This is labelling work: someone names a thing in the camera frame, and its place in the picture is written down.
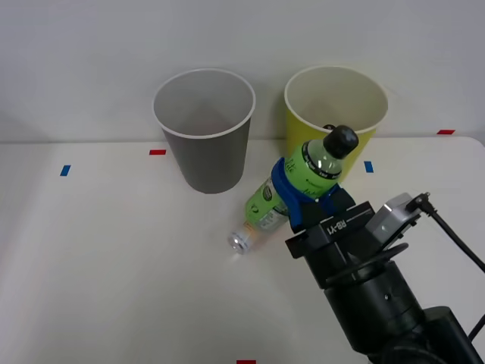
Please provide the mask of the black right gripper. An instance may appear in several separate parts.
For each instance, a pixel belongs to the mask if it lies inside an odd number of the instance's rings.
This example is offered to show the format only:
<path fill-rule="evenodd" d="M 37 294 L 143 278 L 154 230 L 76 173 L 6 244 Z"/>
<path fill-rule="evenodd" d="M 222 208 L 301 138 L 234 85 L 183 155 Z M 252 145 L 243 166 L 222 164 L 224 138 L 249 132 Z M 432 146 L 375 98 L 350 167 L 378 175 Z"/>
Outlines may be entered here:
<path fill-rule="evenodd" d="M 272 168 L 274 188 L 288 210 L 294 236 L 286 246 L 294 259 L 303 258 L 322 290 L 363 284 L 392 270 L 394 208 L 375 211 L 369 202 L 356 205 L 339 184 L 311 198 L 285 175 L 284 158 Z"/>

